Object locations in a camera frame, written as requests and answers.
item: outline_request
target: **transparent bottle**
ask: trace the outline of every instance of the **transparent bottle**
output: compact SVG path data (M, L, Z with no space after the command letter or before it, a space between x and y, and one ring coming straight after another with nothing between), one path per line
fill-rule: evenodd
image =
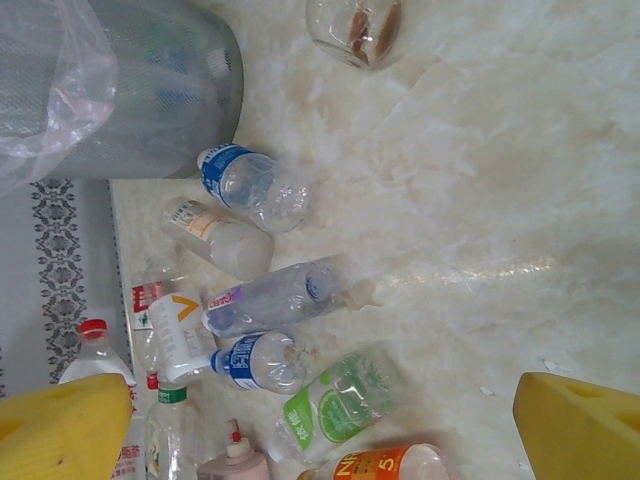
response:
M311 465L391 412L402 397L400 374L379 349L343 357L289 399L268 445L276 462Z
M147 377L147 388L158 389L158 373L162 368L158 341L149 321L149 302L163 295L162 282L148 286L139 285L132 288L133 321L132 345L133 354L144 368Z
M307 181L266 155L224 144L202 152L198 168L211 195L265 232L288 232L307 213L311 200Z
M207 302L205 325L222 338L265 332L342 305L333 259L299 263L233 287Z
M211 350L202 336L200 296L182 273L174 251L148 258L147 265L142 280L164 374L170 382L185 381L210 366ZM149 287L158 284L162 296L154 299Z
M371 480L451 480L440 450L428 443L351 453L298 480L335 480L364 475Z
M269 235L195 200L169 201L160 225L183 247L243 282L266 273L271 265Z
M80 352L76 359L63 372L59 383L72 382L101 373L119 373L129 386L133 404L133 419L123 442L123 452L140 452L144 427L142 417L137 415L137 384L129 367L113 351L107 338L107 322L94 318L80 324ZM121 456L114 469L114 475L121 480L136 480L144 474L144 465L140 456Z
M196 478L202 460L202 418L187 387L161 383L147 414L147 469L153 479Z
M264 388L282 395L299 391L307 378L302 351L280 332L248 335L211 357L213 370L243 389Z

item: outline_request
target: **pink label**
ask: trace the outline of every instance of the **pink label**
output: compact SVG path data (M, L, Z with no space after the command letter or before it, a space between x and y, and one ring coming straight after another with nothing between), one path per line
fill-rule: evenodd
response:
M217 310L242 299L242 286L234 287L209 300L208 310Z

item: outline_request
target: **blue bottle label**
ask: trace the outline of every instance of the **blue bottle label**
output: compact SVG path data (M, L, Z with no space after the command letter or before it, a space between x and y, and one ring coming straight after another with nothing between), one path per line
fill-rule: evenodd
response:
M231 347L231 350L229 350L229 353L224 359L225 370L228 370L233 381L245 390L260 388L260 385L258 385L251 374L251 353L261 336L262 335L247 335Z
M229 204L224 200L222 192L220 191L222 176L231 162L246 153L254 152L234 143L223 143L209 151L202 161L200 174L205 190L227 207L229 207Z

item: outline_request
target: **white bottle label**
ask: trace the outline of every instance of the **white bottle label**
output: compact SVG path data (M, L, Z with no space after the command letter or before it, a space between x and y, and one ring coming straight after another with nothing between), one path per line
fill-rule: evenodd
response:
M195 200L188 200L171 212L169 221L191 235L206 240L222 217Z
M171 374L173 369L188 365L192 358L206 354L198 335L202 313L198 297L189 292L165 295L149 307L167 374L173 377L169 380L179 376Z
M144 418L134 415L111 478L119 480L144 479L144 429Z

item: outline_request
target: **clear plastic bag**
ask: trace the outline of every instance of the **clear plastic bag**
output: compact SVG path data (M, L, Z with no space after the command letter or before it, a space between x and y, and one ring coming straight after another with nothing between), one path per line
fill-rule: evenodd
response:
M86 0L0 0L0 5L3 195L46 176L109 119L118 62ZM50 85L43 81L47 65L54 69ZM42 112L34 99L47 89Z

